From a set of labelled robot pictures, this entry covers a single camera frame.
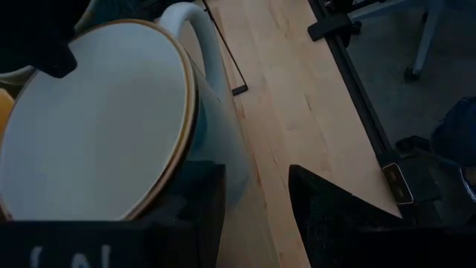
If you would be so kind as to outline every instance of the gray floor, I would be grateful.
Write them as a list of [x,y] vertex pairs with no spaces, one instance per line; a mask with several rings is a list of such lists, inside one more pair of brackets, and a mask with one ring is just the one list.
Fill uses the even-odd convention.
[[458,99],[476,95],[476,16],[446,10],[419,81],[405,83],[422,33],[422,10],[364,20],[347,49],[392,144],[429,137]]

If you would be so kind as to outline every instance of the wooden desk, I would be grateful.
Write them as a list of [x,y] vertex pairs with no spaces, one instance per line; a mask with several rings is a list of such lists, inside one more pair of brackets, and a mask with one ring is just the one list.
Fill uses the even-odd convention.
[[[225,217],[219,267],[309,267],[289,201],[290,164],[399,215],[326,41],[307,35],[316,21],[307,0],[208,4],[249,86],[235,104],[257,167]],[[183,43],[197,59],[193,40]],[[241,86],[222,53],[231,88]]]

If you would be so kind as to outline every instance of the black bracket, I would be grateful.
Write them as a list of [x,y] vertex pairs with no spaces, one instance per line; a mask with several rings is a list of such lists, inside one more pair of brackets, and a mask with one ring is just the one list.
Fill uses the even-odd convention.
[[233,60],[233,64],[237,67],[238,74],[239,74],[239,76],[241,77],[241,79],[243,80],[243,83],[244,83],[244,85],[239,86],[239,87],[237,87],[237,88],[235,88],[235,89],[232,89],[232,90],[231,90],[231,93],[233,94],[233,96],[242,94],[243,92],[248,91],[248,84],[246,83],[245,78],[243,77],[243,74],[241,73],[241,70],[239,69],[238,64],[237,64],[237,62],[236,62],[236,60],[235,60],[235,57],[234,57],[233,54],[231,53],[231,50],[230,50],[230,48],[228,47],[228,43],[226,42],[225,38],[223,37],[223,34],[222,34],[220,28],[218,27],[218,25],[217,25],[217,23],[216,23],[216,21],[215,21],[215,18],[213,17],[213,14],[211,13],[210,6],[208,5],[208,3],[207,3],[206,0],[203,0],[203,4],[205,5],[204,11],[205,11],[206,13],[208,13],[208,15],[210,16],[211,21],[215,24],[216,30],[218,31],[218,34],[220,35],[220,38],[222,39],[223,43],[225,44],[226,50],[227,50],[228,53],[230,54],[231,60]]
[[350,35],[353,32],[353,23],[347,14],[340,13],[319,20],[309,26],[307,32],[312,41],[317,41],[323,37],[340,35],[347,47]]

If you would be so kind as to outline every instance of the mug handle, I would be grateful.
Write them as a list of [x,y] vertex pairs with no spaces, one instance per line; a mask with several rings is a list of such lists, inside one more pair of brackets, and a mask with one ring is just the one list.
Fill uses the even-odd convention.
[[226,101],[229,98],[227,95],[230,94],[228,80],[215,28],[207,13],[196,4],[176,3],[164,11],[158,24],[178,39],[186,20],[190,21],[199,40],[205,65],[205,78],[220,100]]

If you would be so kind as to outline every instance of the light wood surface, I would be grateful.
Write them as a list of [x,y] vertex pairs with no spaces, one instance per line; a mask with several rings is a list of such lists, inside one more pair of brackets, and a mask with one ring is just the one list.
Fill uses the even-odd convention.
[[[309,267],[289,201],[290,164],[399,216],[327,43],[307,35],[316,21],[307,0],[208,4],[249,86],[235,104],[257,166],[227,211],[219,267]],[[231,88],[241,86],[222,53]]]

